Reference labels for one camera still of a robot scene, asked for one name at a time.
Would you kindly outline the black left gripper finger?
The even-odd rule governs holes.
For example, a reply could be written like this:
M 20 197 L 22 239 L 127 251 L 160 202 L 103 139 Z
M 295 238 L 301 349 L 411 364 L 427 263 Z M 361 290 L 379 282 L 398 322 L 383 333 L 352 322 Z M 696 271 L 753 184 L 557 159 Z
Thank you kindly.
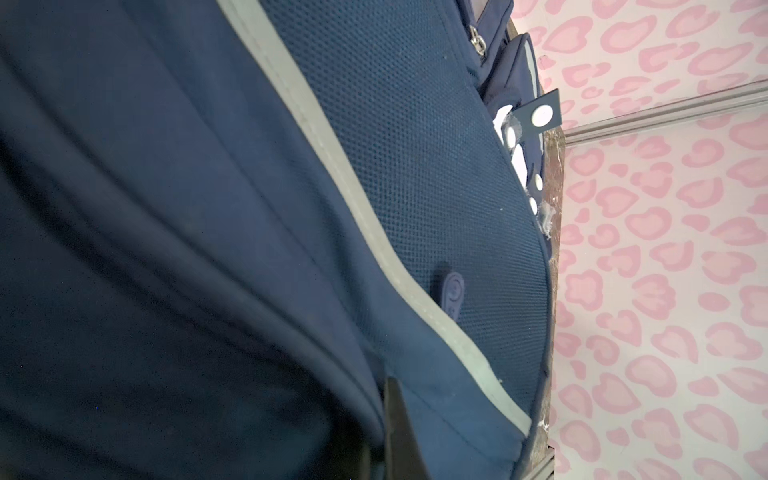
M 408 416 L 400 383 L 392 377 L 384 385 L 385 478 L 428 480 L 429 473 Z

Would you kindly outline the navy blue student backpack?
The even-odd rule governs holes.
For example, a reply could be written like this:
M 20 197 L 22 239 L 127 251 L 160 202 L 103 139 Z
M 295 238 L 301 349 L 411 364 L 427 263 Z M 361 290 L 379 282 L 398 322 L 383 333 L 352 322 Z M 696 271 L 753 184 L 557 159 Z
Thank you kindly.
M 1 475 L 518 479 L 549 247 L 509 1 L 5 1 Z

